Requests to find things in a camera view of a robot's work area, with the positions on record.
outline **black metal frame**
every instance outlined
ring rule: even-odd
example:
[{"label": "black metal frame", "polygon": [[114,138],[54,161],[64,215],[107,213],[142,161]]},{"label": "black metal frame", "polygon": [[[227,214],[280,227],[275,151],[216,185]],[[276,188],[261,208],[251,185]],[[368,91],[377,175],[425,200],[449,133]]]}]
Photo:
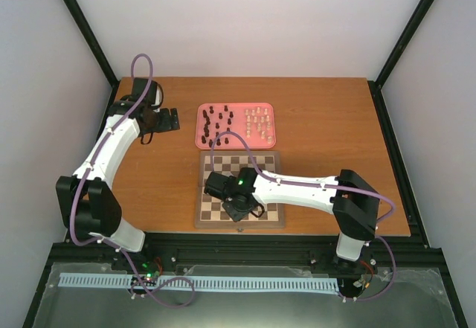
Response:
[{"label": "black metal frame", "polygon": [[[119,82],[77,1],[63,1],[70,10],[78,28],[84,35],[87,44],[111,84],[112,91],[108,103],[108,105],[111,105],[118,91]],[[383,85],[390,76],[390,73],[397,64],[412,36],[415,34],[433,1],[434,0],[420,0],[379,76],[375,81],[369,81],[368,85],[387,146],[393,173],[396,178],[400,196],[402,197],[408,224],[411,229],[410,237],[387,238],[394,252],[396,263],[400,267],[438,268],[442,275],[457,322],[460,327],[467,327],[468,325],[454,289],[443,252],[441,249],[428,247],[425,229],[423,228],[408,174],[382,96]],[[105,121],[106,114],[100,132],[103,130]],[[243,263],[246,265],[262,265],[265,263],[267,265],[302,267],[309,266],[310,259],[314,257],[317,252],[326,250],[329,245],[334,245],[335,241],[336,237],[147,234],[146,250],[160,250],[166,270],[178,270],[187,267],[187,265],[229,265]],[[379,265],[390,265],[388,254],[382,244],[373,244],[373,255]],[[140,254],[132,255],[132,257],[138,262],[144,259]],[[36,311],[39,307],[53,263],[68,262],[112,263],[117,268],[127,267],[121,256],[105,245],[91,244],[86,247],[76,247],[69,242],[69,240],[53,244],[23,327],[33,326]]]}]

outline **white robotic arm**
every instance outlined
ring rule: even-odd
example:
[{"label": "white robotic arm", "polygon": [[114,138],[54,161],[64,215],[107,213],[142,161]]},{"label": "white robotic arm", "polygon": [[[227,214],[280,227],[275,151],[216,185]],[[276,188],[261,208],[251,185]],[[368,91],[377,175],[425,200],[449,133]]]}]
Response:
[{"label": "white robotic arm", "polygon": [[80,200],[75,207],[75,231],[80,235],[107,238],[119,248],[137,252],[142,249],[145,234],[134,228],[123,217],[122,210],[112,194],[112,183],[129,146],[136,138],[149,134],[149,142],[156,132],[179,129],[176,109],[160,109],[163,98],[161,87],[152,81],[147,97],[127,118],[123,118],[144,91],[147,80],[134,79],[132,93],[116,101],[108,110],[106,126],[93,150],[73,176],[62,176],[57,182],[57,196],[63,222],[69,228],[74,195],[80,179],[86,176]]},{"label": "white robotic arm", "polygon": [[323,178],[283,176],[268,171],[262,174],[257,175],[254,168],[242,168],[237,178],[212,172],[205,192],[221,199],[235,222],[249,213],[256,216],[256,208],[261,208],[262,214],[264,205],[270,203],[300,205],[332,214],[341,229],[336,248],[341,259],[356,261],[364,243],[374,238],[379,200],[325,188],[328,184],[346,185],[375,192],[353,171],[342,170],[339,176]]}]

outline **white cable carrier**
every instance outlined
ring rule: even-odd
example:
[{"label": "white cable carrier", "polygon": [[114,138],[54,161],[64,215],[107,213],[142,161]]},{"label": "white cable carrier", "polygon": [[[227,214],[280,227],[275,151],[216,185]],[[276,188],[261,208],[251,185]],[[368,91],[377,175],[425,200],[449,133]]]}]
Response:
[{"label": "white cable carrier", "polygon": [[[164,281],[177,276],[160,276],[156,283],[147,283],[154,289]],[[336,295],[338,284],[335,278],[286,278],[286,277],[212,277],[185,276],[191,280],[197,292],[307,292]],[[135,276],[133,274],[69,274],[59,275],[58,287],[81,287],[90,289],[129,289]],[[162,289],[170,291],[189,291],[183,280],[175,280]]]}]

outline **pink tray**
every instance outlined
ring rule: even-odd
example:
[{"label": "pink tray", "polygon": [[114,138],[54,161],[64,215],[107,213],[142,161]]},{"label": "pink tray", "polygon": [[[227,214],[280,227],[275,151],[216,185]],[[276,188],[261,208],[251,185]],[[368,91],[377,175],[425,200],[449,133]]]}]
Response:
[{"label": "pink tray", "polygon": [[[213,107],[213,114],[210,113],[210,106]],[[205,136],[206,124],[206,119],[203,116],[204,110],[207,112],[207,116],[210,118],[210,125],[208,125],[209,136],[205,137],[206,142],[203,144],[202,136]],[[228,119],[230,118],[231,112],[233,112],[233,118],[231,118],[231,124],[228,124]],[[276,144],[276,132],[274,131],[274,111],[273,106],[271,106],[269,103],[202,104],[199,107],[196,116],[196,146],[200,149],[209,149],[210,140],[215,139],[216,132],[226,131],[227,128],[243,137],[243,139],[246,141],[246,144],[252,149],[272,148]],[[216,149],[243,148],[241,142],[239,142],[239,140],[234,136],[222,136],[220,138],[220,142],[221,144],[219,146],[217,145],[215,147]]]}]

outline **wooden table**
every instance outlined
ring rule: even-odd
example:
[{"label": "wooden table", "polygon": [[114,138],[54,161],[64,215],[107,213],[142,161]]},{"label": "wooden table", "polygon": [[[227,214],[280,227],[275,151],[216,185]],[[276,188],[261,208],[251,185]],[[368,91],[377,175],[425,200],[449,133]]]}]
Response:
[{"label": "wooden table", "polygon": [[[236,233],[194,228],[199,152],[196,113],[202,103],[267,102],[274,107],[282,173],[338,175],[356,171],[379,193],[397,203],[397,212],[379,233],[410,235],[379,122],[363,78],[155,78],[164,88],[163,107],[176,107],[181,129],[155,134],[151,144],[136,140],[115,176],[113,191],[123,216],[144,231]],[[123,78],[117,98],[130,93]],[[389,209],[381,204],[380,215]],[[285,206],[283,229],[245,230],[260,234],[338,234],[332,215]]]}]

